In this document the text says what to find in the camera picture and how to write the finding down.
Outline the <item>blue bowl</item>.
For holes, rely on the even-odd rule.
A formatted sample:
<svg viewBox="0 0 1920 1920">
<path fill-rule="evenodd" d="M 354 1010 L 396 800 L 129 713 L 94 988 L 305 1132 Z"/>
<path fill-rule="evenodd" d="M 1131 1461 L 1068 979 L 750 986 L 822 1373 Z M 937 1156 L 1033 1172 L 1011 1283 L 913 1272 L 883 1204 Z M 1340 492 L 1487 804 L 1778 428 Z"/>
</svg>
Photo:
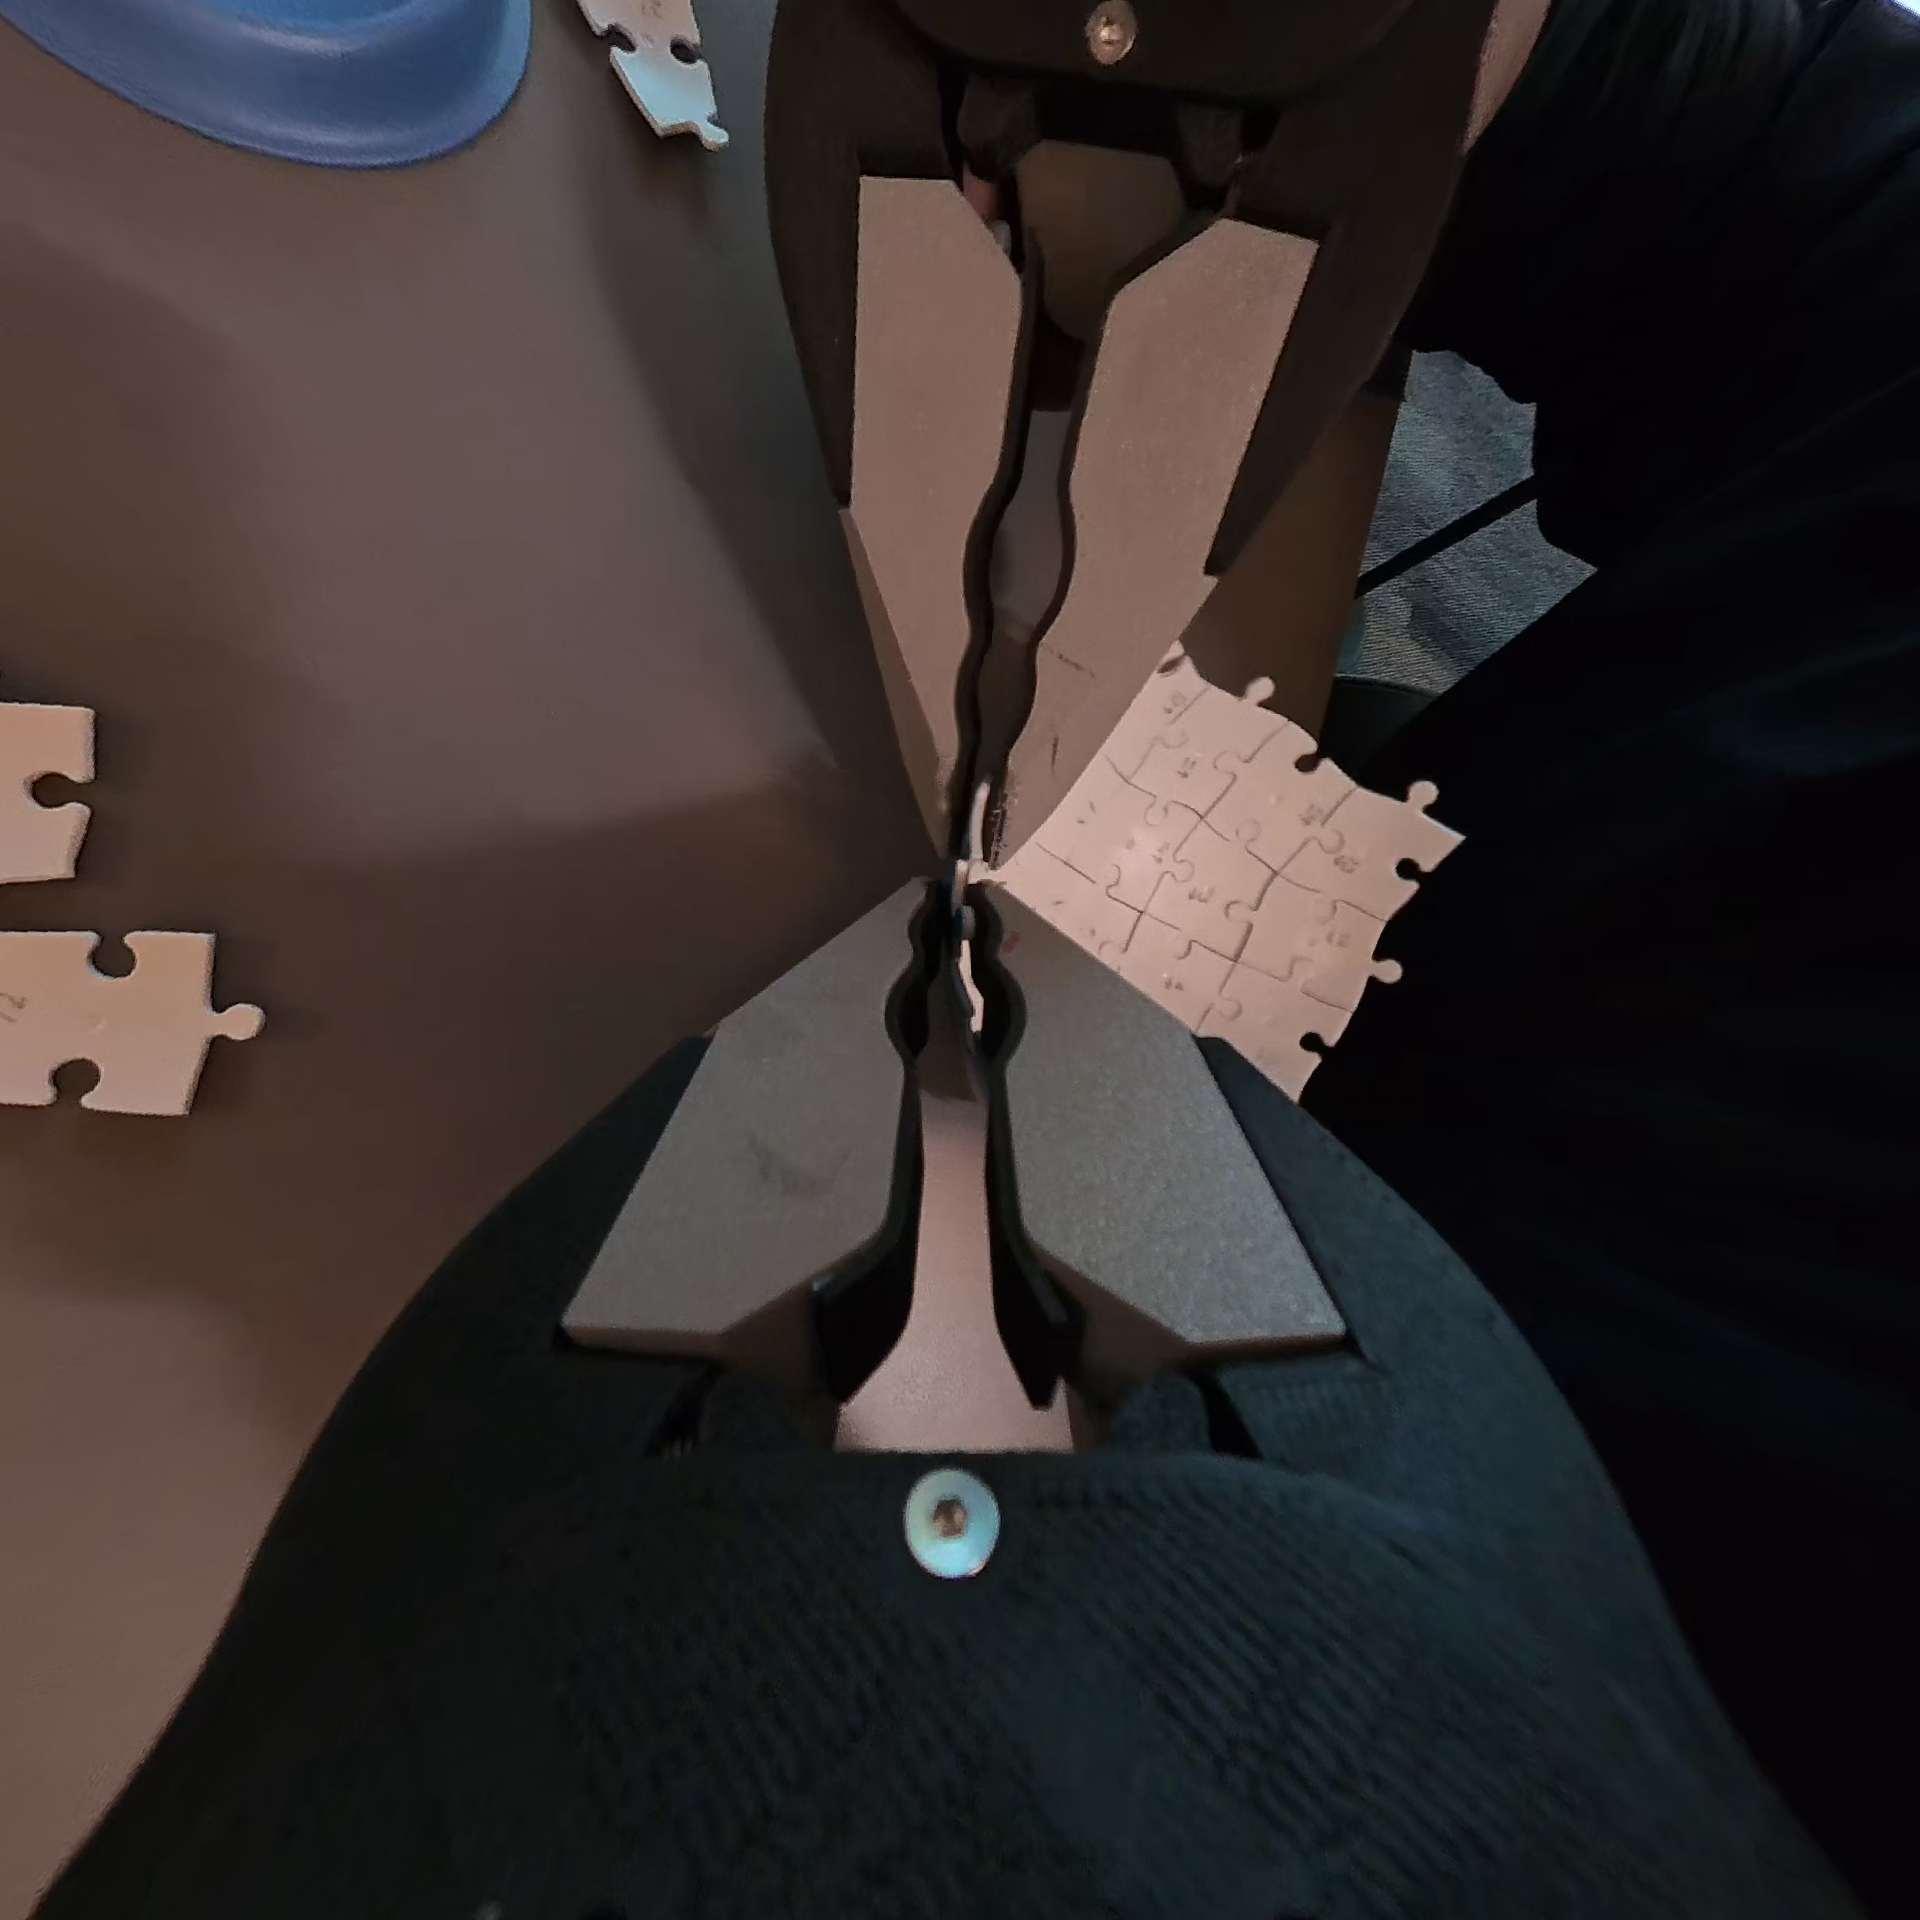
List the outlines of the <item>blue bowl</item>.
<svg viewBox="0 0 1920 1920">
<path fill-rule="evenodd" d="M 4 3 L 116 99 L 226 147 L 331 170 L 456 153 L 513 104 L 529 3 Z"/>
</svg>

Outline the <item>person's right forearm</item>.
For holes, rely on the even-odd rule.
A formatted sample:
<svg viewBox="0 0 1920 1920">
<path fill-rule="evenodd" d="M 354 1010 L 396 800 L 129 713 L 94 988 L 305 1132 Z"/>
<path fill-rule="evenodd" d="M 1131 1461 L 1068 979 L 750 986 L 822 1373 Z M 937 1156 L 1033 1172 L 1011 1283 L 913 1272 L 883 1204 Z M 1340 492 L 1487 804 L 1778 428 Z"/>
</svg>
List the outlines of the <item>person's right forearm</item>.
<svg viewBox="0 0 1920 1920">
<path fill-rule="evenodd" d="M 1916 724 L 1916 13 L 1545 4 L 1408 313 L 1594 568 L 1424 718 L 1767 685 Z"/>
</svg>

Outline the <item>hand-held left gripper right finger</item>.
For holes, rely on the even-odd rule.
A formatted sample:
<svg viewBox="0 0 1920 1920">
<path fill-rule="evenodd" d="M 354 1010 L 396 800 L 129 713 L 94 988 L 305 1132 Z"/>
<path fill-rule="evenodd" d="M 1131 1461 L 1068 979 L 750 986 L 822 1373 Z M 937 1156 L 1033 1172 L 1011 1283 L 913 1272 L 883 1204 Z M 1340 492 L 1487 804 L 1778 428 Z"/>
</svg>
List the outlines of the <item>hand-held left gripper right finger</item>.
<svg viewBox="0 0 1920 1920">
<path fill-rule="evenodd" d="M 1190 1029 L 1000 890 L 993 1304 L 1022 1390 L 1099 1409 L 1193 1366 L 1321 1353 L 1347 1324 Z"/>
</svg>

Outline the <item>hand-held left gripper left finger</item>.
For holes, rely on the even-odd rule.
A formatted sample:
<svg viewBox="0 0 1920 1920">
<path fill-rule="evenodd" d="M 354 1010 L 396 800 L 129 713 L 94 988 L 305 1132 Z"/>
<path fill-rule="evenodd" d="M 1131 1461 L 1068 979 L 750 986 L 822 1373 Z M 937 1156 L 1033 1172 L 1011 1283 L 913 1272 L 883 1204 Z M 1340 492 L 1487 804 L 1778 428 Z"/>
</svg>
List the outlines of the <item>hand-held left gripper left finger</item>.
<svg viewBox="0 0 1920 1920">
<path fill-rule="evenodd" d="M 913 1299 L 922 1046 L 913 880 L 714 1029 L 567 1338 L 848 1401 Z"/>
</svg>

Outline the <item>person's right hand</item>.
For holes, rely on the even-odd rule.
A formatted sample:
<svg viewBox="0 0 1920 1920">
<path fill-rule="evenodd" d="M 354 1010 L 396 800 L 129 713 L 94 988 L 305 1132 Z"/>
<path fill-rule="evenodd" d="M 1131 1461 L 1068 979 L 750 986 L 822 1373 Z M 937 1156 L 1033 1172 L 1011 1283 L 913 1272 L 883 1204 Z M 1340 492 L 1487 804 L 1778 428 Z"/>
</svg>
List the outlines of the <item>person's right hand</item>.
<svg viewBox="0 0 1920 1920">
<path fill-rule="evenodd" d="M 1479 48 L 1473 110 L 1460 152 L 1471 152 L 1496 122 L 1500 107 L 1520 83 L 1536 40 L 1542 36 L 1551 0 L 1500 0 Z"/>
</svg>

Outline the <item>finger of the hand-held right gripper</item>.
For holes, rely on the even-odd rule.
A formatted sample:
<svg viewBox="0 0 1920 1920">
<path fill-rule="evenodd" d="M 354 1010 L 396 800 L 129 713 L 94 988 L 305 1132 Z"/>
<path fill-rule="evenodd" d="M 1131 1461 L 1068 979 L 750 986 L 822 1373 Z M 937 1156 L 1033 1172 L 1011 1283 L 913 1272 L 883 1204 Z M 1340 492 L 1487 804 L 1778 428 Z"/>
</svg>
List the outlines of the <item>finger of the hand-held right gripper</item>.
<svg viewBox="0 0 1920 1920">
<path fill-rule="evenodd" d="M 1319 248 L 1210 224 L 1113 296 L 1064 478 L 1071 556 L 990 865 L 1068 798 L 1211 594 L 1210 554 Z"/>
<path fill-rule="evenodd" d="M 904 768 L 945 858 L 975 642 L 969 546 L 1002 475 L 1025 297 L 962 189 L 865 177 L 844 530 Z"/>
</svg>

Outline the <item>partly built puzzle ball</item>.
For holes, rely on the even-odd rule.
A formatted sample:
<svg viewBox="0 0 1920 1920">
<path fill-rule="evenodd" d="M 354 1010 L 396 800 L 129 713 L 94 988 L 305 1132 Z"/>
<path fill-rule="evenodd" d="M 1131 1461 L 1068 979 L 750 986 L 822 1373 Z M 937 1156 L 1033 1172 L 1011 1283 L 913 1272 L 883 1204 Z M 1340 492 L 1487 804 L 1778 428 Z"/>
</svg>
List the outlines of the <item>partly built puzzle ball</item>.
<svg viewBox="0 0 1920 1920">
<path fill-rule="evenodd" d="M 1367 988 L 1402 979 L 1386 925 L 1460 833 L 1432 782 L 1359 784 L 1259 691 L 1170 646 L 1068 798 L 969 878 L 1298 1097 Z"/>
</svg>

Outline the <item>person's dark-clothed torso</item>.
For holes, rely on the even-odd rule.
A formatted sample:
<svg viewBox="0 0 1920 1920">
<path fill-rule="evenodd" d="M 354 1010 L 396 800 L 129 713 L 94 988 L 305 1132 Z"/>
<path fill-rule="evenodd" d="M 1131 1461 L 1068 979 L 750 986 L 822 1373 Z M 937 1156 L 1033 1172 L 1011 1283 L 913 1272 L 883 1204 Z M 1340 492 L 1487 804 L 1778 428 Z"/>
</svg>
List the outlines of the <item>person's dark-clothed torso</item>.
<svg viewBox="0 0 1920 1920">
<path fill-rule="evenodd" d="M 1916 1916 L 1916 602 L 1566 603 L 1351 768 L 1465 838 L 1310 1105 L 1520 1324 L 1745 1740 Z"/>
</svg>

